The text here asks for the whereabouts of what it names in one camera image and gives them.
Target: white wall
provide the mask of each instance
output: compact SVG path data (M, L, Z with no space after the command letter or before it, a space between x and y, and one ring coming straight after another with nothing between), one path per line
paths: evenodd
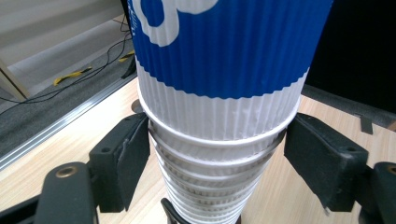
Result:
M12 65L122 13L120 0L0 0L0 61Z

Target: yellow object on floor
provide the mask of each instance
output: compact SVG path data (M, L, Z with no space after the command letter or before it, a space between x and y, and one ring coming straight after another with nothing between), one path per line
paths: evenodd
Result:
M127 59L129 59L130 57L134 56L134 50L132 50L131 52L127 53L125 56L123 56L122 58L119 59L120 63L125 62Z
M65 80L65 79L67 79L67 78L69 78L69 77L78 77L79 75L81 75L81 74L83 74L83 73L85 73L85 72L88 72L88 71L90 71L91 69L92 69L92 66L89 66L89 67L87 67L87 68L84 69L84 70L77 71L77 72L71 73L71 74L66 75L66 76L63 76L63 77L58 77L58 78L56 78L55 80L53 80L53 85L54 85L54 86L57 86L57 85L58 85L60 82L62 82L63 80Z

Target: wooden table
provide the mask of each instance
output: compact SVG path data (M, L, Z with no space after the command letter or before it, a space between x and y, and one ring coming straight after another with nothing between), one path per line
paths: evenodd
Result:
M88 161L89 151L122 118L133 114L137 80L53 135L39 147L0 172L0 210L40 193L45 175L70 161ZM396 133L374 125L374 134L360 131L360 120L340 110L302 97L300 112L315 116L370 151L368 164L396 162ZM360 207L352 213L326 215L318 198L283 156L281 143L242 214L244 224L358 223ZM130 210L100 214L101 223L166 223L160 199L167 197L154 151L140 179Z

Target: blue label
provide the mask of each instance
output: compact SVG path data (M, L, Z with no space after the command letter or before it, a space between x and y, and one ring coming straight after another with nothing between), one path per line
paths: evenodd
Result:
M140 64L166 86L222 99L296 82L332 0L128 0Z

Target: metal strip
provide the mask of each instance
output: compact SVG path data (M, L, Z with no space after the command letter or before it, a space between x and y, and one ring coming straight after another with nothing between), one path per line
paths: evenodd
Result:
M26 153L55 135L62 128L66 127L73 120L79 118L81 115L85 114L94 106L98 105L100 102L105 100L109 95L119 90L121 87L126 85L136 76L129 76L127 78L120 78L114 83L110 84L108 87L96 93L93 97L76 107L74 110L70 111L68 114L64 115L57 121L53 122L47 129L36 134L14 150L8 152L4 157L0 158L0 171L4 170L10 164L12 164L17 159L24 156Z

